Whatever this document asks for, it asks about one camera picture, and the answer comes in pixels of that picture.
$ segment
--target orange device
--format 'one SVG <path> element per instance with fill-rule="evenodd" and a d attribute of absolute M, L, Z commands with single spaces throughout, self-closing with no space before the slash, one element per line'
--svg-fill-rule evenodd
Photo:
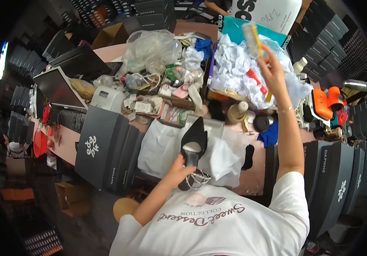
<path fill-rule="evenodd" d="M 328 95 L 320 89 L 313 89 L 312 98 L 314 113 L 326 120 L 332 119 L 333 112 L 342 109 L 343 105 L 346 105 L 343 102 L 340 89 L 336 86 L 329 88 Z"/>

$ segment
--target concrete floor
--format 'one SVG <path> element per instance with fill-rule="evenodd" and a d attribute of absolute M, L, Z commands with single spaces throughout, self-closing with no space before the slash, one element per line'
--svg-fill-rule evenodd
<path fill-rule="evenodd" d="M 91 187 L 91 212 L 82 217 L 70 217 L 61 212 L 54 186 L 56 182 L 68 180 L 64 175 L 62 178 L 39 176 L 35 180 L 38 203 L 62 240 L 60 254 L 107 256 L 118 229 L 112 207 L 120 197 Z"/>

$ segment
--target black high heel shoe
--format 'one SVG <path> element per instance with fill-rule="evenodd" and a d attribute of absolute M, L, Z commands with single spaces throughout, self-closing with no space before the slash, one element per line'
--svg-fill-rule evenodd
<path fill-rule="evenodd" d="M 199 159 L 205 154 L 208 145 L 208 132 L 204 130 L 204 120 L 199 117 L 186 131 L 181 140 L 181 154 L 185 160 L 185 166 L 198 167 Z M 187 191 L 190 188 L 200 188 L 202 184 L 210 179 L 209 175 L 196 169 L 194 174 L 188 175 L 179 185 L 179 189 Z"/>

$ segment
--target red bowl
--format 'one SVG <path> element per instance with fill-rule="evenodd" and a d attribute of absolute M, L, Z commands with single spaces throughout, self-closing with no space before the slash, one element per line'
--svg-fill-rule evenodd
<path fill-rule="evenodd" d="M 47 150 L 47 136 L 42 131 L 37 131 L 33 138 L 33 151 L 36 157 L 43 155 Z"/>

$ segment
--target white poster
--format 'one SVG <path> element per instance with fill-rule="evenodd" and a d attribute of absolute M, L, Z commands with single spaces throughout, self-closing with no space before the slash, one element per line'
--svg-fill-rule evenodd
<path fill-rule="evenodd" d="M 233 0 L 232 17 L 251 20 L 287 35 L 299 14 L 302 0 Z"/>

